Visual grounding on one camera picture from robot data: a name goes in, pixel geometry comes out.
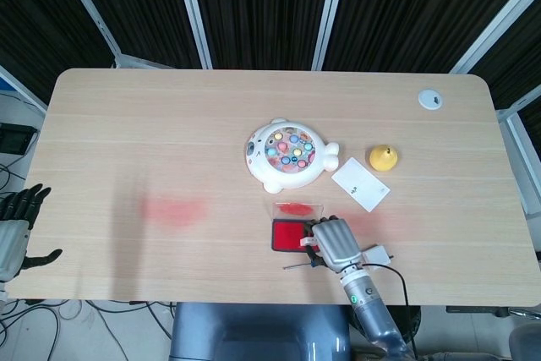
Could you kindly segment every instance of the wooden table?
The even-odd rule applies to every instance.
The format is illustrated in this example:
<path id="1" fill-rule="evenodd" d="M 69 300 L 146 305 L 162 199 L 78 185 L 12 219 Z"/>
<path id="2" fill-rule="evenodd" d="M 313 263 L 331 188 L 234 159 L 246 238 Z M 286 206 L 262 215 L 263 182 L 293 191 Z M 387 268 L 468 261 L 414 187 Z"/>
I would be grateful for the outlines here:
<path id="1" fill-rule="evenodd" d="M 444 97 L 423 109 L 418 93 Z M 272 118 L 305 123 L 365 164 L 391 193 L 367 213 L 324 173 L 267 194 L 243 158 Z M 361 248 L 384 244 L 413 304 L 535 305 L 541 274 L 487 85 L 470 75 L 71 69 L 58 79 L 27 184 L 52 186 L 14 297 L 344 304 L 327 269 L 283 271 L 303 254 L 271 250 L 273 202 L 322 204 Z M 399 280 L 373 272 L 388 304 Z"/>

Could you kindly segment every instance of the robotic hand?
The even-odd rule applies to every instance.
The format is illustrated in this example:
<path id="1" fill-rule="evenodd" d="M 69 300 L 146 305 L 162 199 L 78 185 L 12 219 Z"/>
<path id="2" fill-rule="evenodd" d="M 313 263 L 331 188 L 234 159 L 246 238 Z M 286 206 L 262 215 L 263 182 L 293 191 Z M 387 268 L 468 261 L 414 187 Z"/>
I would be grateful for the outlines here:
<path id="1" fill-rule="evenodd" d="M 42 184 L 8 195 L 0 202 L 0 313 L 7 299 L 4 283 L 21 270 L 52 263 L 62 253 L 55 249 L 45 257 L 27 257 L 26 247 L 43 200 L 51 188 Z"/>
<path id="2" fill-rule="evenodd" d="M 347 223 L 331 216 L 329 219 L 322 218 L 319 222 L 308 222 L 306 232 L 313 233 L 320 247 L 321 256 L 318 256 L 312 247 L 306 247 L 312 264 L 327 266 L 340 274 L 340 282 L 366 338 L 372 344 L 383 348 L 389 361 L 414 359 L 381 300 L 372 278 L 360 264 L 361 250 Z"/>

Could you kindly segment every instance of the white toy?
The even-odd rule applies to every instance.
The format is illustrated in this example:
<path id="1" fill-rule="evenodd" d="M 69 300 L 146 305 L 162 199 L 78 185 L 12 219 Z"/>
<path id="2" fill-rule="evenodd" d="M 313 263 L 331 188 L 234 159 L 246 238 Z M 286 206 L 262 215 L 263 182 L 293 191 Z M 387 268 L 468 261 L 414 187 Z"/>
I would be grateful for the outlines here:
<path id="1" fill-rule="evenodd" d="M 248 169 L 270 194 L 312 183 L 338 168 L 338 144 L 325 145 L 312 129 L 276 118 L 246 144 Z"/>

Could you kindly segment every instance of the red stain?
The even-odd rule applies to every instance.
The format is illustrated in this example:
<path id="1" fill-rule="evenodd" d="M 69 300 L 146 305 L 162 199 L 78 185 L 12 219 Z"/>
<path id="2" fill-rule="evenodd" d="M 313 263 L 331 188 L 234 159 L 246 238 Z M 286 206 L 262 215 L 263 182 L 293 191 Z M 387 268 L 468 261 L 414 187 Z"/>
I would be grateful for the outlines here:
<path id="1" fill-rule="evenodd" d="M 314 210 L 309 205 L 303 205 L 302 203 L 285 203 L 278 205 L 282 213 L 294 216 L 307 216 L 314 214 Z"/>
<path id="2" fill-rule="evenodd" d="M 168 228 L 185 228 L 203 220 L 207 207 L 201 199 L 145 199 L 141 209 L 143 218 Z"/>

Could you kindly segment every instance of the tiled floor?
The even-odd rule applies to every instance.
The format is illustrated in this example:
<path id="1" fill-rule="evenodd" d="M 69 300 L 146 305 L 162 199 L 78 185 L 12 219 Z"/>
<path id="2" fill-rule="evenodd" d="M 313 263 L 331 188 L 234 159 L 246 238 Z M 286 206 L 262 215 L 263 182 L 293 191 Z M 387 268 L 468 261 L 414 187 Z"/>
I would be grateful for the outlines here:
<path id="1" fill-rule="evenodd" d="M 48 301 L 48 304 L 59 301 Z M 114 302 L 96 302 L 111 310 L 135 309 Z M 70 319 L 79 312 L 81 302 L 69 301 L 61 308 L 51 308 L 63 318 Z M 82 310 L 73 320 L 61 320 L 60 334 L 52 361 L 122 360 L 118 345 L 107 332 L 94 309 L 82 303 Z M 167 307 L 152 305 L 157 317 L 172 330 L 172 316 Z M 509 357 L 508 336 L 517 325 L 527 322 L 511 316 L 504 319 L 492 315 L 449 315 L 444 307 L 423 307 L 423 319 L 416 336 L 420 353 L 446 351 L 485 352 Z M 123 314 L 103 314 L 107 324 L 122 344 L 129 361 L 167 361 L 169 339 L 152 319 L 148 309 Z M 0 347 L 0 359 L 12 361 L 45 360 L 55 334 L 55 320 L 46 310 L 35 310 L 8 330 L 8 340 Z M 352 332 L 352 345 L 367 346 L 366 341 Z"/>

